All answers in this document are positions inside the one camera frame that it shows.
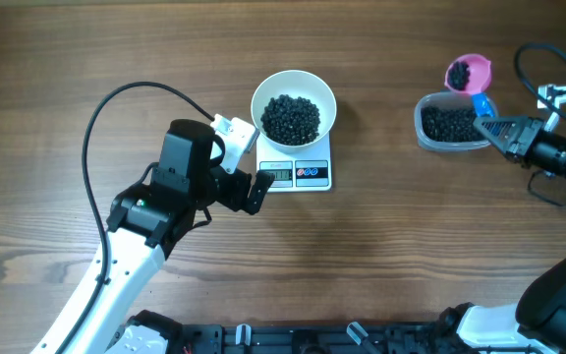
clear plastic container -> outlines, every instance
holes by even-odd
[[[497,106],[495,103],[488,98],[488,102],[492,107],[492,110],[497,114]],[[414,109],[414,128],[417,131],[417,137],[419,138],[419,146],[424,149],[438,152],[451,152],[451,151],[466,151],[476,148],[486,148],[490,145],[488,140],[482,140],[478,142],[466,142],[466,143],[443,143],[437,142],[430,139],[423,131],[423,122],[421,111],[423,108],[428,106],[436,106],[440,109],[458,109],[458,108],[472,108],[473,103],[471,102],[471,97],[466,94],[458,94],[454,92],[438,92],[428,94],[427,96],[421,98],[417,107]]]

bowl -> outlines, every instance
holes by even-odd
[[[490,108],[497,116],[497,106],[488,97],[488,103]],[[428,106],[436,106],[441,109],[458,109],[458,108],[473,108],[473,103],[471,97],[465,94],[454,93],[454,92],[438,92],[428,94],[427,96],[421,98],[416,108],[414,109],[414,128],[417,131],[417,137],[419,139],[419,146],[424,149],[438,152],[450,152],[450,151],[466,151],[476,148],[486,148],[490,145],[490,142],[486,139],[477,142],[464,142],[464,143],[445,143],[437,142],[430,139],[423,130],[423,115],[421,112],[423,108]]]
[[[318,136],[311,143],[300,146],[288,146],[274,142],[263,131],[261,116],[270,98],[278,98],[281,94],[287,94],[292,98],[303,97],[311,101],[318,108],[320,124],[318,125]],[[251,114],[253,122],[263,137],[276,149],[282,152],[294,153],[309,148],[324,138],[333,123],[337,112],[335,95],[329,85],[318,76],[302,70],[286,70],[276,73],[265,79],[253,94],[251,103]]]
[[[463,61],[469,65],[469,82],[464,90],[457,90],[449,85],[449,70],[453,67],[455,62]],[[490,60],[486,59],[481,54],[465,54],[458,59],[451,62],[447,72],[444,75],[444,85],[456,93],[467,93],[474,95],[482,93],[488,89],[490,81],[492,80],[492,71],[490,69]]]

pink bowl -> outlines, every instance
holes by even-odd
[[[458,61],[466,62],[469,65],[469,72],[471,73],[469,82],[464,90],[457,90],[449,85],[449,70],[451,70],[453,64]],[[484,58],[483,55],[465,54],[451,62],[447,72],[444,74],[444,85],[456,93],[467,93],[469,95],[482,93],[488,89],[490,81],[492,80],[490,64],[490,60]]]

wooden surface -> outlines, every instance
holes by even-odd
[[[530,172],[493,148],[420,149],[413,109],[442,90],[453,58],[478,52],[493,61],[499,110],[536,114],[511,64],[529,40],[566,51],[566,1],[0,9],[0,352],[37,343],[95,252],[83,134],[107,92],[138,80],[250,120],[264,78],[303,69],[331,85],[339,114],[332,192],[271,195],[257,216],[214,206],[213,223],[178,244],[132,313],[224,325],[416,321],[465,301],[517,301],[566,256],[566,208],[530,197]],[[555,61],[531,57],[533,77],[564,83]],[[203,121],[153,89],[102,112],[89,166],[104,218],[176,118]],[[254,171],[254,156],[242,168]]]

scale control panel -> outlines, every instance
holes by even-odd
[[[271,192],[326,191],[331,188],[327,160],[262,161],[259,170],[274,175]]]

